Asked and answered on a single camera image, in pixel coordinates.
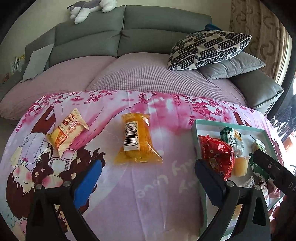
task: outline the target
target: stuffed animal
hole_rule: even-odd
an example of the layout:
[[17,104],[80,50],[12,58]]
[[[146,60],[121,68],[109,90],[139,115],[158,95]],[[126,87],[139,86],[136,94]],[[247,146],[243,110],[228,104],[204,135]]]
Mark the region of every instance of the stuffed animal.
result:
[[83,22],[91,12],[110,12],[116,8],[117,0],[92,0],[90,2],[79,1],[67,7],[70,9],[70,18],[75,19],[74,23]]

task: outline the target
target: brown patterned curtain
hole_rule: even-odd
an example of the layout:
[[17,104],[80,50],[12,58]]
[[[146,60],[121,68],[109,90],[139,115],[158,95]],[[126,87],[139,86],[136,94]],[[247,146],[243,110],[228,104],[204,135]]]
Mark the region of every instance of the brown patterned curtain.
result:
[[261,70],[278,82],[287,56],[289,34],[275,14],[259,0],[232,0],[229,29],[252,35],[244,51],[262,60],[266,66]]

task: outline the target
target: sofa armrest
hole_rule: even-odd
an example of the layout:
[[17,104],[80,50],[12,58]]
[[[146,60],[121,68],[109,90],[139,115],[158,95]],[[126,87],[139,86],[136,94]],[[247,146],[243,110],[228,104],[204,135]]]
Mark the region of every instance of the sofa armrest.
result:
[[267,111],[284,92],[280,85],[258,69],[231,77],[230,80],[244,95],[249,107],[259,111]]
[[0,84],[0,103],[4,96],[22,80],[24,71],[16,71],[6,82]]

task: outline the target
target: yellow package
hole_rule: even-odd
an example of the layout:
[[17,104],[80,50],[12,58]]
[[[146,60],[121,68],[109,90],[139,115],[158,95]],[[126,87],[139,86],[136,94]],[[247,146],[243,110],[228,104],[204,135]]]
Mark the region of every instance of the yellow package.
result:
[[130,113],[122,115],[124,124],[124,144],[120,149],[116,163],[158,162],[161,156],[153,148],[149,133],[149,115]]
[[47,134],[50,144],[57,151],[59,157],[62,157],[64,151],[68,149],[84,128],[89,129],[87,123],[75,108],[51,134]]

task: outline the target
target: wall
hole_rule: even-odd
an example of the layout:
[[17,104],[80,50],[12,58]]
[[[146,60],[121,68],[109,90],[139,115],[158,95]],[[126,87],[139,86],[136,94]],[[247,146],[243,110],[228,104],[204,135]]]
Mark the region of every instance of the wall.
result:
[[[0,45],[0,80],[10,72],[14,57],[25,52],[27,44],[40,35],[69,19],[66,9],[75,0],[37,0],[13,24]],[[118,0],[121,5],[147,5],[173,7],[191,12],[211,15],[213,23],[228,30],[231,13],[231,0]]]

